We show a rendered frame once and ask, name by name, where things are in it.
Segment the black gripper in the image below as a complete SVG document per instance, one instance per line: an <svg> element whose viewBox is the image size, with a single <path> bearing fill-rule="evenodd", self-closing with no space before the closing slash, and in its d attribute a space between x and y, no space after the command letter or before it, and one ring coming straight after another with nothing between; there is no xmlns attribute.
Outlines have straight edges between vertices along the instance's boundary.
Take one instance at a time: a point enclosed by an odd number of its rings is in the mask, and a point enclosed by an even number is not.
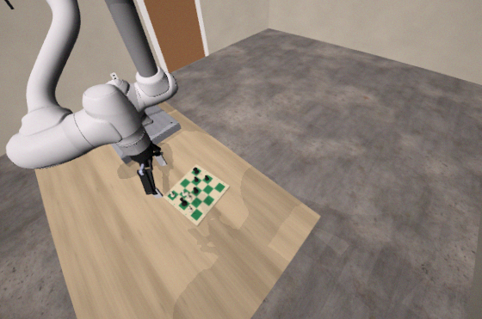
<svg viewBox="0 0 482 319"><path fill-rule="evenodd" d="M161 148L155 145L152 141L148 148L144 150L144 152L130 156L132 160L139 163L140 170L137 170L137 174L142 182L143 188L145 189L145 193L152 194L156 199L163 198L162 193L158 190L155 186L154 178L153 178L153 167L152 167L152 156L154 155L157 159L160 166L167 165L167 162L163 158L163 152L160 152ZM155 152L153 152L155 151ZM150 168L149 168L150 167ZM149 168L145 170L145 168Z"/></svg>

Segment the green and white chessboard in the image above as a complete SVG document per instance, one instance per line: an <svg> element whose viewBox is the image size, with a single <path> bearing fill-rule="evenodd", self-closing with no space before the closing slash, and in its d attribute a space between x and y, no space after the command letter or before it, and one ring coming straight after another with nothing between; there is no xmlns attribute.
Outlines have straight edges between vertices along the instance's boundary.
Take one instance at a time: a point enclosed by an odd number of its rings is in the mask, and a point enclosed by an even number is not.
<svg viewBox="0 0 482 319"><path fill-rule="evenodd" d="M193 168L170 190L175 194L175 197L171 197L170 191L165 194L165 198L171 203L180 213L188 218L196 226L202 221L202 219L210 212L226 190L230 187L216 176L210 174L199 165L195 165L198 174L195 174ZM205 175L209 178L205 180ZM195 182L197 177L198 181ZM193 187L199 190L198 193L194 193ZM182 190L188 192L188 195L192 196L190 201L187 200L187 196L182 196ZM182 206L180 198L188 202L186 206ZM188 211L188 206L193 208L192 212Z"/></svg>

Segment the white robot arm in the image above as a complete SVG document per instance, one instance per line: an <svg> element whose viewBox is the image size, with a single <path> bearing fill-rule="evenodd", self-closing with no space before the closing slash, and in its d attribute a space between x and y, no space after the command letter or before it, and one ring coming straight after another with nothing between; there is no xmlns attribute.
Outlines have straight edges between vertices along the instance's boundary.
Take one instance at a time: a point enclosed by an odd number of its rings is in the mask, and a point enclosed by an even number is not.
<svg viewBox="0 0 482 319"><path fill-rule="evenodd" d="M140 154L151 143L145 126L153 123L142 110L169 100L178 85L157 67L133 0L104 1L138 71L137 82L115 79L86 89L84 109L76 113L58 104L55 89L79 34L80 10L77 0L46 1L53 21L28 79L28 114L6 145L8 158L25 169L47 169L105 144L115 143L128 156Z"/></svg>

